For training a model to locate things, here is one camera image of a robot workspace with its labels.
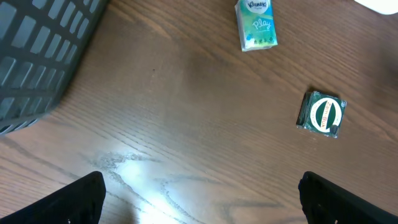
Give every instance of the light blue packet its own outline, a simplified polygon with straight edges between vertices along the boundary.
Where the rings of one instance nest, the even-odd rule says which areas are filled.
[[[235,11],[242,51],[278,45],[271,0],[239,0]]]

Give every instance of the wood grain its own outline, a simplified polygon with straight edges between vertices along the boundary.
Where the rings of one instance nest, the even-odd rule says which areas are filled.
[[[0,217],[100,170],[102,223],[305,223],[311,170],[398,215],[398,15],[274,1],[279,46],[243,53],[236,0],[112,0],[61,105],[0,140]],[[309,86],[339,139],[295,127]]]

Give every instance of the white circle logo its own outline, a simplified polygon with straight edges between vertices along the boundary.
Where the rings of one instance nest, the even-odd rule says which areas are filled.
[[[317,111],[318,111],[319,107],[325,102],[326,102],[325,109],[323,109],[322,117],[320,118],[321,123],[319,124],[317,121]],[[335,114],[334,121],[333,121],[332,125],[339,126],[339,124],[341,122],[341,108],[336,100],[334,100],[332,98],[322,98],[322,99],[318,100],[316,103],[314,103],[311,108],[311,113],[310,113],[311,123],[316,129],[318,129],[319,131],[321,131],[323,133],[330,132],[330,128],[327,128],[327,124],[328,124],[329,114],[330,114],[332,105],[335,106],[335,110],[336,110],[336,114]]]
[[[267,11],[270,0],[245,0],[249,11],[257,14],[263,14]]]

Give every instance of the plastic basket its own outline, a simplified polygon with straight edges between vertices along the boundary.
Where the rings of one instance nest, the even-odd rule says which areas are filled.
[[[0,0],[0,134],[60,102],[107,0]]]

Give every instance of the small green package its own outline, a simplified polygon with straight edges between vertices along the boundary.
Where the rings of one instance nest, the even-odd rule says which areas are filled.
[[[337,138],[346,106],[345,100],[318,91],[306,92],[296,125]]]
[[[271,0],[239,0],[235,11],[242,51],[278,45]]]

